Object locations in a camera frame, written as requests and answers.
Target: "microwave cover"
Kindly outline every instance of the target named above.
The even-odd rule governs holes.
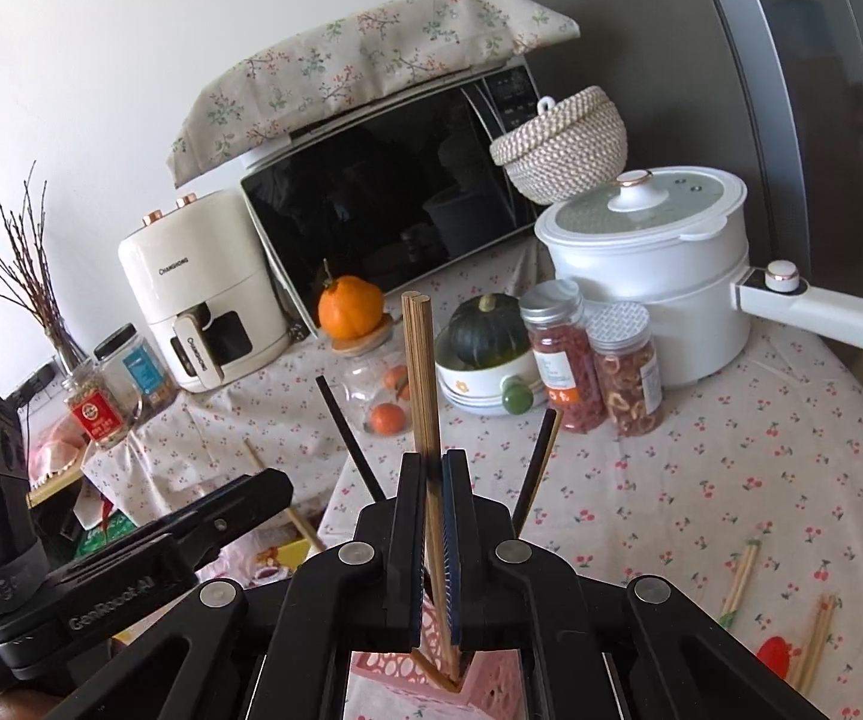
[[[234,65],[171,146],[175,186],[276,137],[437,76],[579,36],[530,0],[399,0],[310,29]]]

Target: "jar label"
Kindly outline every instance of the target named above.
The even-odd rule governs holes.
[[[151,355],[148,354],[148,350],[144,346],[139,346],[131,354],[125,356],[122,362],[135,380],[135,384],[146,395],[153,394],[164,384],[164,375],[161,370],[158,370],[158,366],[152,361]]]
[[[574,381],[572,364],[567,362],[567,352],[535,352],[538,372],[548,389],[548,399],[552,403],[580,403],[581,394]]]
[[[98,391],[94,391],[72,408],[71,413],[94,442],[100,442],[111,436],[124,424],[118,411]]]
[[[641,389],[644,389],[645,413],[655,413],[661,405],[661,373],[658,355],[641,365]]]

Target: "blue label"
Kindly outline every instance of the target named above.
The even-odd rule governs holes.
[[[151,360],[148,350],[139,346],[122,361],[128,372],[131,373],[135,384],[146,395],[150,395],[164,384],[164,375],[158,370],[158,366]]]

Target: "black jar lid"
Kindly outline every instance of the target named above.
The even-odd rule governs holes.
[[[106,357],[111,357],[118,349],[125,346],[128,341],[135,338],[136,335],[137,330],[135,329],[135,325],[128,322],[124,327],[118,328],[108,338],[99,343],[98,346],[94,347],[94,359],[101,362]]]

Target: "red spoon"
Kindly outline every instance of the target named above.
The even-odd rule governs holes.
[[[757,651],[757,659],[780,678],[786,679],[791,667],[791,645],[781,637],[771,637]]]

